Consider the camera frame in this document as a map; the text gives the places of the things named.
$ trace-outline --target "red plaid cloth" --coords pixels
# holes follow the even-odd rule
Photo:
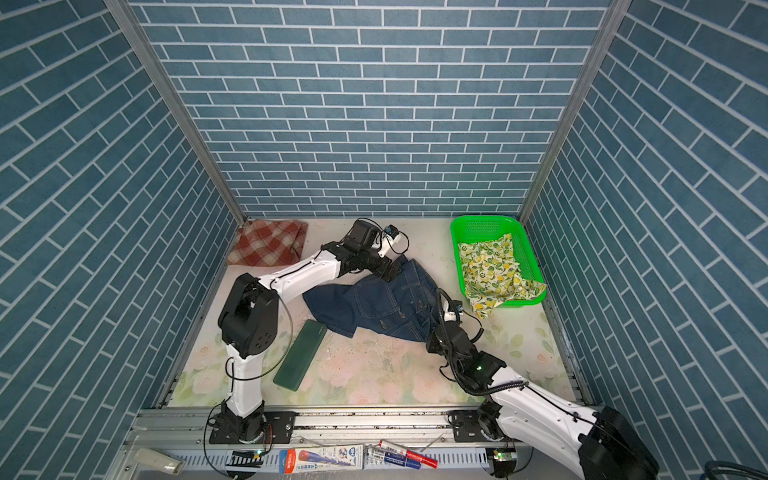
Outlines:
[[[240,229],[230,265],[291,265],[301,260],[308,225],[298,220],[255,220]]]

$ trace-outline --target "blue tile wall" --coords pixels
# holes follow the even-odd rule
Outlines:
[[[666,478],[768,468],[767,6],[634,0],[531,216],[592,390]]]
[[[0,478],[103,478],[234,223],[101,0],[0,0]]]
[[[255,217],[516,213],[609,1],[301,3],[131,3]]]

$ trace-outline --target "dark blue denim shirt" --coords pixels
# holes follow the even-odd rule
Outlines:
[[[400,256],[402,273],[387,283],[368,275],[354,285],[320,285],[304,293],[318,322],[352,338],[357,327],[425,342],[435,325],[437,285],[416,260]]]

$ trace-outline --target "lemon print cloth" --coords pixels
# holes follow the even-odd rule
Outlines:
[[[534,299],[547,288],[520,274],[511,233],[490,242],[459,243],[458,256],[467,300],[481,318],[508,300]]]

